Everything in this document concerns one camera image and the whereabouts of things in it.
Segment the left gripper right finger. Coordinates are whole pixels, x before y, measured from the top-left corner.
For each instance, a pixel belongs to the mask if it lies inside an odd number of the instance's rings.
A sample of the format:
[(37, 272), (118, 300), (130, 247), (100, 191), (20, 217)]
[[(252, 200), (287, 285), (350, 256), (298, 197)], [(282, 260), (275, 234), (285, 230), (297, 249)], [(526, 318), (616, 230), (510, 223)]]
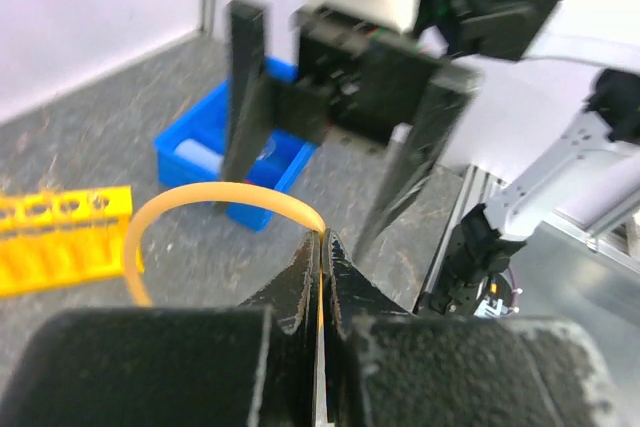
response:
[(337, 426), (622, 426), (611, 376), (579, 325), (415, 316), (342, 240), (322, 243), (327, 415)]

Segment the yellow test tube rack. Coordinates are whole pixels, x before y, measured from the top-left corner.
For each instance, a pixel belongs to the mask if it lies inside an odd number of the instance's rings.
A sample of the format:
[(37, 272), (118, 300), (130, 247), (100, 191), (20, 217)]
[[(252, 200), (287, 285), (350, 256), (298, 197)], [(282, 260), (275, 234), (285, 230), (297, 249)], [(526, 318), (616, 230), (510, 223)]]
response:
[(140, 305), (141, 253), (125, 239), (132, 188), (103, 187), (1, 196), (1, 296), (123, 277)]

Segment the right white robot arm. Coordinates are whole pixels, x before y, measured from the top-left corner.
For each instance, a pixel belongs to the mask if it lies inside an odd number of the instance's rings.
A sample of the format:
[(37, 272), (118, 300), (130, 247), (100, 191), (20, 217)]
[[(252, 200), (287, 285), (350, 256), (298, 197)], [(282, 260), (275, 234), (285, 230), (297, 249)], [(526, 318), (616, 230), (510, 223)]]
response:
[(639, 148), (638, 0), (305, 0), (291, 80), (267, 56), (269, 7), (229, 0), (225, 181), (274, 131), (321, 144), (330, 126), (397, 146), (355, 260), (417, 199), (438, 162), (507, 184), (452, 215), (418, 313), (504, 314), (494, 285), (539, 225)]

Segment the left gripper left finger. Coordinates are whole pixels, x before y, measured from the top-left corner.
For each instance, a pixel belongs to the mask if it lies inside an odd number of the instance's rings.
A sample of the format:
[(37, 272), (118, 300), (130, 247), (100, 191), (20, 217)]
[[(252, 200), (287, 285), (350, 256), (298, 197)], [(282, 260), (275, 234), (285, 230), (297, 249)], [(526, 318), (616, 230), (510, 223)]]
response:
[(5, 426), (311, 426), (320, 238), (233, 308), (67, 310), (32, 336)]

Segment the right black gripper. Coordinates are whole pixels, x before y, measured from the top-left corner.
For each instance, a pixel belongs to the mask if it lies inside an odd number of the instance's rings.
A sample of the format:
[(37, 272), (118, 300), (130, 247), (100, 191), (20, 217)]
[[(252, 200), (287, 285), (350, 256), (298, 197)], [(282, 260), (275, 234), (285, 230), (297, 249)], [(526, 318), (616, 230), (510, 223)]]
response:
[(410, 127), (392, 158), (352, 251), (364, 260), (377, 237), (417, 199), (448, 137), (480, 87), (477, 72), (420, 50), (384, 25), (328, 6), (292, 16), (298, 60), (290, 81), (270, 83), (266, 7), (227, 5), (230, 35), (226, 154), (220, 179), (243, 182), (273, 126), (320, 144), (331, 126), (384, 142)]

